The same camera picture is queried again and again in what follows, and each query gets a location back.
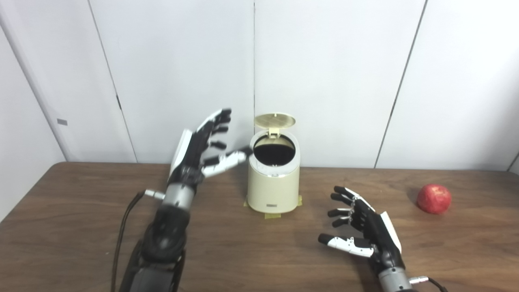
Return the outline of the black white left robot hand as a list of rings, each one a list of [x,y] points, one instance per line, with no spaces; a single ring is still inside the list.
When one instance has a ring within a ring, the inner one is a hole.
[[[184,129],[172,159],[167,185],[180,184],[196,189],[205,178],[226,172],[248,160],[253,154],[250,146],[202,158],[208,148],[226,150],[226,143],[213,141],[211,137],[228,132],[231,114],[231,108],[222,108],[209,115],[195,131]]]

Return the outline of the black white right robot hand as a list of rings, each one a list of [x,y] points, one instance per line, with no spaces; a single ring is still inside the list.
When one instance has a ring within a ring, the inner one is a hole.
[[[347,187],[335,186],[330,195],[334,201],[348,205],[328,211],[328,217],[336,217],[333,227],[349,225],[362,233],[362,237],[341,237],[321,233],[317,240],[330,248],[367,258],[375,275],[389,269],[406,266],[401,254],[401,243],[387,214],[377,213],[358,193]]]

